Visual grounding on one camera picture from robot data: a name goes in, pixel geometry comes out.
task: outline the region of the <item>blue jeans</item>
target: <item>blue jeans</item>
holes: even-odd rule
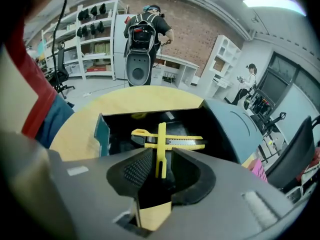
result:
[[[42,122],[35,139],[48,149],[61,126],[74,113],[73,109],[57,95]]]

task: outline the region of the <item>yellow tabletop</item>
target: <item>yellow tabletop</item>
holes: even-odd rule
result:
[[[55,136],[50,149],[63,161],[96,158],[99,142],[94,138],[99,113],[166,111],[198,108],[202,98],[189,92],[164,86],[135,86],[112,91],[93,100],[74,113]]]

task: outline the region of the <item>ceiling light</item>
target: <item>ceiling light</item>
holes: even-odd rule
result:
[[[306,16],[304,10],[291,0],[243,0],[248,7],[277,7],[295,11]]]

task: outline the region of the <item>ceiling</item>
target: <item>ceiling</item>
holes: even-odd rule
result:
[[[82,0],[71,0],[68,4],[72,6],[80,1]],[[193,2],[206,7],[233,25],[245,39],[249,39],[249,33],[256,31],[260,35],[295,45],[303,52],[318,58],[320,62],[320,45],[312,26],[306,17],[294,11],[270,7],[248,8],[243,0],[194,0]],[[37,18],[27,24],[25,40],[32,38],[48,21],[57,16],[61,6],[61,0],[53,0]]]

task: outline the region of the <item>red shirt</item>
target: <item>red shirt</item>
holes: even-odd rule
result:
[[[15,66],[25,81],[38,95],[38,99],[22,127],[24,135],[34,138],[47,116],[57,92],[49,84],[36,62],[27,54],[23,36],[24,20],[22,18],[15,25],[10,37],[4,44]]]

